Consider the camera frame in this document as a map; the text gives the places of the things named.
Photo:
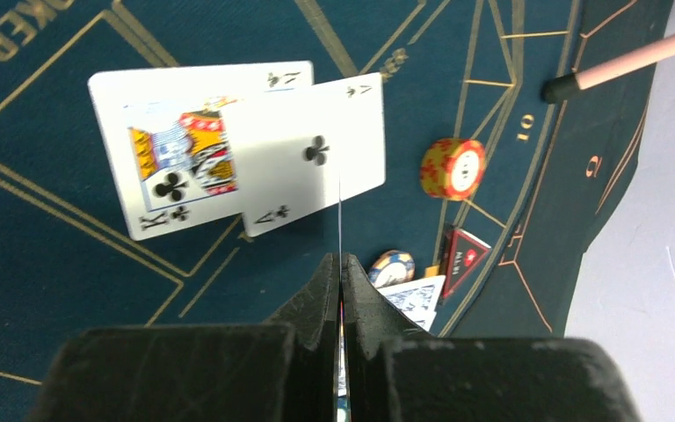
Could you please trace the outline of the ace of clubs card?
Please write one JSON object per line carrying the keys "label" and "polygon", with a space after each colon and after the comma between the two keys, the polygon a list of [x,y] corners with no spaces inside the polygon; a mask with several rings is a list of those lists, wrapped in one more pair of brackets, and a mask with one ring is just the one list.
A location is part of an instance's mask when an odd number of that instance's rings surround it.
{"label": "ace of clubs card", "polygon": [[262,94],[222,115],[250,237],[386,180],[380,73]]}

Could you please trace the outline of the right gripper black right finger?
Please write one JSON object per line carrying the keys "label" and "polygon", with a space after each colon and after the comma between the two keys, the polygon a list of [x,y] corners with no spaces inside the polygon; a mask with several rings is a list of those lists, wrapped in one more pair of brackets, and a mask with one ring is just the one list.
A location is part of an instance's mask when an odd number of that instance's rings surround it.
{"label": "right gripper black right finger", "polygon": [[439,338],[342,257],[354,421],[637,421],[613,360],[583,338]]}

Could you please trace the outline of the king of clubs card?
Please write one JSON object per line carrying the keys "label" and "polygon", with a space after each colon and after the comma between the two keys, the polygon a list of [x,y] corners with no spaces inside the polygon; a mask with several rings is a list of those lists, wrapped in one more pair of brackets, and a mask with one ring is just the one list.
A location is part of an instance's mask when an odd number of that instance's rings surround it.
{"label": "king of clubs card", "polygon": [[135,241],[240,213],[222,110],[310,86],[310,61],[101,71],[88,89]]}

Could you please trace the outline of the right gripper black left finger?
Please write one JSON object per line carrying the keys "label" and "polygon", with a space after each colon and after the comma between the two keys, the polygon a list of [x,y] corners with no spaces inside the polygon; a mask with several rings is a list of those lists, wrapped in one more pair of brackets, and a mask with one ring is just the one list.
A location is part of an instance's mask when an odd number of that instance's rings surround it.
{"label": "right gripper black left finger", "polygon": [[55,356],[31,421],[333,421],[340,262],[260,324],[84,331]]}

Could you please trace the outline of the blue playing card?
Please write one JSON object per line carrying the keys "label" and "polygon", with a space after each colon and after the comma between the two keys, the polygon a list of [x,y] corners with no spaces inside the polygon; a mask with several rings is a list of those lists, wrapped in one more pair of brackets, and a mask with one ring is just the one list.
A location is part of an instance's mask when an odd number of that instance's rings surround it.
{"label": "blue playing card", "polygon": [[379,288],[379,293],[422,329],[432,328],[436,308],[446,282],[444,275]]}

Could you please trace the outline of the black red all-in triangle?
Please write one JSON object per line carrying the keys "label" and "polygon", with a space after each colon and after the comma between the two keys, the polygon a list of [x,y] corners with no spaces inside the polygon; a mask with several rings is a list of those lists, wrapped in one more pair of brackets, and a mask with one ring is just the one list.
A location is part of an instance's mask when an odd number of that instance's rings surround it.
{"label": "black red all-in triangle", "polygon": [[447,223],[439,250],[439,274],[446,277],[441,297],[451,296],[489,252],[490,246],[482,239]]}

